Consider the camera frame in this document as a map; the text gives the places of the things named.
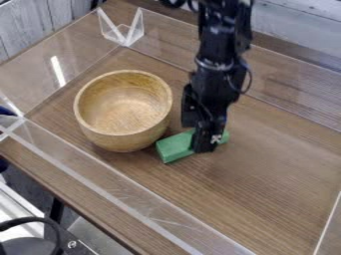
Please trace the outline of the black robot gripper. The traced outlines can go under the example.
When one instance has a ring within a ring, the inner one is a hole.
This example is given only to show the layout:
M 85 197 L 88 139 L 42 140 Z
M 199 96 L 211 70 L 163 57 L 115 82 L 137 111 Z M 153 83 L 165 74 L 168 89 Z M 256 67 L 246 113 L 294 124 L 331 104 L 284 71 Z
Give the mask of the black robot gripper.
M 204 153 L 214 152 L 227 142 L 227 108 L 247 92 L 242 87 L 247 64 L 243 59 L 232 59 L 227 65 L 202 60 L 195 60 L 195 64 L 196 70 L 181 92 L 180 124 L 193 128 L 191 150 Z

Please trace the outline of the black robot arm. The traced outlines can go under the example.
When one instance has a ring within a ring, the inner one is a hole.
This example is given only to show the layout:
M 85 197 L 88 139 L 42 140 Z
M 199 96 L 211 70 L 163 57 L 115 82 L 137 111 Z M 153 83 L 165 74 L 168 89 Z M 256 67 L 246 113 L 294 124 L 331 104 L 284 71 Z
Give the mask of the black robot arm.
M 187 6 L 198 15 L 195 70 L 183 87 L 180 123 L 192 128 L 189 148 L 212 152 L 222 140 L 227 108 L 251 86 L 243 59 L 250 49 L 254 0 L 159 0 L 172 9 Z

